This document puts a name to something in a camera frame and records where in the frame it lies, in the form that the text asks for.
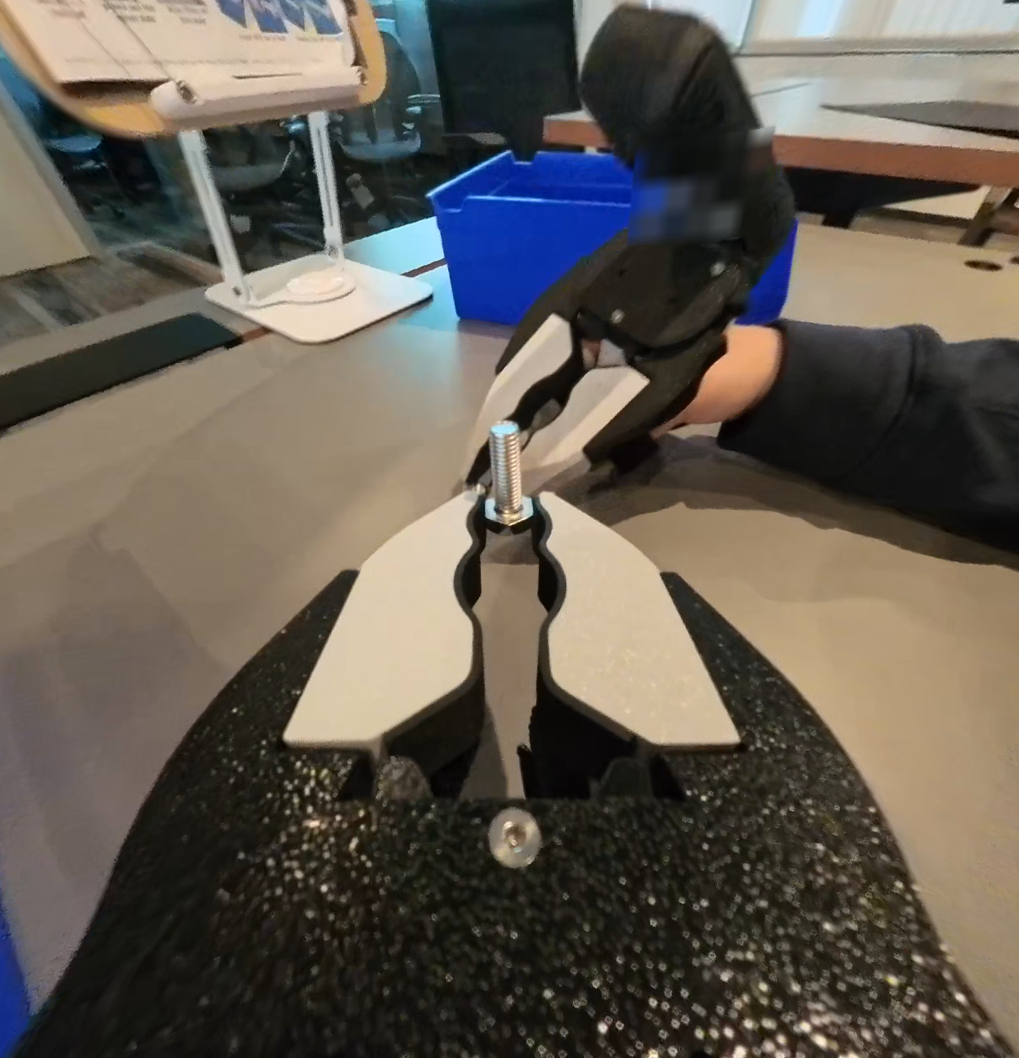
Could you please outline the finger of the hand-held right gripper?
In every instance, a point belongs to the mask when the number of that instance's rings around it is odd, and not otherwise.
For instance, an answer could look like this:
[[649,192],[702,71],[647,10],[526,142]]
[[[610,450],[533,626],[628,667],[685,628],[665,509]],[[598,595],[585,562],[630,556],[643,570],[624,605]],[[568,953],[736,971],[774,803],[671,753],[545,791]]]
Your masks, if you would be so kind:
[[489,432],[502,421],[515,423],[521,434],[521,469],[529,474],[554,445],[556,430],[568,421],[569,399],[590,370],[582,342],[562,316],[549,316],[510,351],[495,373],[470,430],[465,449],[462,486],[490,484]]
[[521,456],[526,487],[549,487],[590,469],[597,458],[586,448],[649,386],[645,376],[627,366],[586,371],[567,396],[553,396],[553,375],[541,376],[534,365],[517,371],[521,396],[539,405]]

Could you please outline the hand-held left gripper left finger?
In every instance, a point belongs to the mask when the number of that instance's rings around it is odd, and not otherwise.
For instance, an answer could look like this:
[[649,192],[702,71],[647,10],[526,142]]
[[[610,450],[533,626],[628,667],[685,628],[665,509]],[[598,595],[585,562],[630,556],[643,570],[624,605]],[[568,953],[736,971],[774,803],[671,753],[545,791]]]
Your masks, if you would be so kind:
[[460,494],[362,564],[284,730],[287,746],[407,758],[427,778],[476,747],[485,542],[483,498]]

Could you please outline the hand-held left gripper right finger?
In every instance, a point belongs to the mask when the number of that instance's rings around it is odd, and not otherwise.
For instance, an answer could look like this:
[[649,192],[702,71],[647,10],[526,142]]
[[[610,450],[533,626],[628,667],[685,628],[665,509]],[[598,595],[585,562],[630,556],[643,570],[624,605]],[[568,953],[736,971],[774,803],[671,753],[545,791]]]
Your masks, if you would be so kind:
[[617,760],[734,751],[741,735],[665,577],[554,493],[535,500],[535,778],[603,778]]

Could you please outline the silver hex bolt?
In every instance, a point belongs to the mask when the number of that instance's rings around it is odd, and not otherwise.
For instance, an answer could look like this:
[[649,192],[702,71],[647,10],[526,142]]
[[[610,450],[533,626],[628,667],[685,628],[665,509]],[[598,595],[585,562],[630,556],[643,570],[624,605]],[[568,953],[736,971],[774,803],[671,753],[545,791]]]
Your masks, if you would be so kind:
[[525,494],[521,468],[521,430],[513,420],[501,420],[489,428],[490,485],[484,500],[489,527],[514,535],[525,531],[535,514],[532,498]]

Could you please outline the person's right forearm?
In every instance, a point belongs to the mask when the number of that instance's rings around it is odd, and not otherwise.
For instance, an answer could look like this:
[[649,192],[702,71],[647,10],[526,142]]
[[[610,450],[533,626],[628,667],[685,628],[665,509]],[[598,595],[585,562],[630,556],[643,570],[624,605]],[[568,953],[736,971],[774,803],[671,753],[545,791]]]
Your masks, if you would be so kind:
[[722,449],[1019,555],[1019,339],[789,320]]

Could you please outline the person's right hand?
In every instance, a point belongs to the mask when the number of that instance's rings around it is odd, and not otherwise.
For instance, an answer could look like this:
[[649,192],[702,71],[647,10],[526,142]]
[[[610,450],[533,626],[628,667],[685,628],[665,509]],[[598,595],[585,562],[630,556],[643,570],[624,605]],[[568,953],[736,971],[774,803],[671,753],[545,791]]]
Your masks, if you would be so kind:
[[774,326],[732,325],[725,352],[700,379],[692,401],[652,431],[659,439],[675,430],[713,427],[752,409],[772,388],[783,359],[783,338]]

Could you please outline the white document stand wooden board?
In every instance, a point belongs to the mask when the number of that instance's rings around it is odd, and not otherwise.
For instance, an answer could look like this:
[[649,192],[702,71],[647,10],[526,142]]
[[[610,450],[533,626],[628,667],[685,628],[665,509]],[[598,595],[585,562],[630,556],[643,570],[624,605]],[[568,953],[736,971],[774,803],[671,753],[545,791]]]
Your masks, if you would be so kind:
[[[432,298],[427,284],[345,257],[330,134],[334,112],[372,104],[384,92],[386,65],[374,12],[342,2],[354,40],[354,65],[321,63],[286,74],[186,74],[162,83],[52,79],[26,38],[0,8],[0,47],[28,81],[73,118],[122,139],[175,136],[222,272],[211,304],[302,345],[347,338]],[[247,273],[210,164],[210,129],[305,115],[314,160],[323,245],[319,253]]]

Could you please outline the wooden edged background table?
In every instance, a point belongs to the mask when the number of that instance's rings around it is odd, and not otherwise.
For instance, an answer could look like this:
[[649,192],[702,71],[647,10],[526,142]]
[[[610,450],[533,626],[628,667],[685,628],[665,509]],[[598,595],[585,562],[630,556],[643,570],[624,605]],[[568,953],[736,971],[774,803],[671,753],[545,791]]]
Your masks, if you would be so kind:
[[962,245],[1019,236],[1019,139],[824,109],[822,104],[991,101],[1019,105],[1019,83],[904,78],[781,78],[753,101],[798,209],[847,229],[866,209],[987,187]]

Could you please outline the black mesh chair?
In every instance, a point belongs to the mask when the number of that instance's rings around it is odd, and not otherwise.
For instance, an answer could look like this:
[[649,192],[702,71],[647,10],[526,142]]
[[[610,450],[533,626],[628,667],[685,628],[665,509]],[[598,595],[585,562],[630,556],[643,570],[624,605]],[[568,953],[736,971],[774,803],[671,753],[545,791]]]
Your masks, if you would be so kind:
[[425,12],[451,144],[531,160],[545,118],[580,107],[574,2],[429,1]]

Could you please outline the grey office chair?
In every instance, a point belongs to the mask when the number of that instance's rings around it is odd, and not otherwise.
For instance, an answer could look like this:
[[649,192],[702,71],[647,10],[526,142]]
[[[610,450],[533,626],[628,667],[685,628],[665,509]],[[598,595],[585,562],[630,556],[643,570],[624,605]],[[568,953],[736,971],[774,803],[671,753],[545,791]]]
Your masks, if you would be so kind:
[[384,93],[370,105],[340,112],[331,122],[340,152],[364,165],[405,162],[422,148],[414,106],[420,93],[417,72],[392,21],[379,19],[378,31],[386,65]]

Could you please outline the dark mat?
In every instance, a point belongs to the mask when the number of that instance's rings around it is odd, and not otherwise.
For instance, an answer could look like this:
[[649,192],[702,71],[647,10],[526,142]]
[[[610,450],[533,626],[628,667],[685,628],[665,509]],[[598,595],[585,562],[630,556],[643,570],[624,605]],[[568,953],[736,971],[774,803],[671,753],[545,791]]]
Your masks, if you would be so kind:
[[991,101],[903,101],[834,104],[824,109],[882,120],[902,121],[988,136],[1019,139],[1019,105]]

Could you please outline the black table mat strip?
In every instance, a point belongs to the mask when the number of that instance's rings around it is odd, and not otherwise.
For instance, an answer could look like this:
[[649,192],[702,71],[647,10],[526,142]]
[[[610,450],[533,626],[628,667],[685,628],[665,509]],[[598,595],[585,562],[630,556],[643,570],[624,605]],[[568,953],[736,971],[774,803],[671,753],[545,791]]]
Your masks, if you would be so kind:
[[71,404],[241,344],[208,316],[174,316],[0,375],[0,434]]

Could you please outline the printed instruction sheet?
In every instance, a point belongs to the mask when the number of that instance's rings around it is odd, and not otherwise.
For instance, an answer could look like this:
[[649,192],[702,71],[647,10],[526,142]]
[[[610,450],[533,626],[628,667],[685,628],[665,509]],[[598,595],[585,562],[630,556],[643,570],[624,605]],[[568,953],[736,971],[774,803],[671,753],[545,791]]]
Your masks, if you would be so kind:
[[354,65],[342,2],[10,1],[10,22],[63,85]]

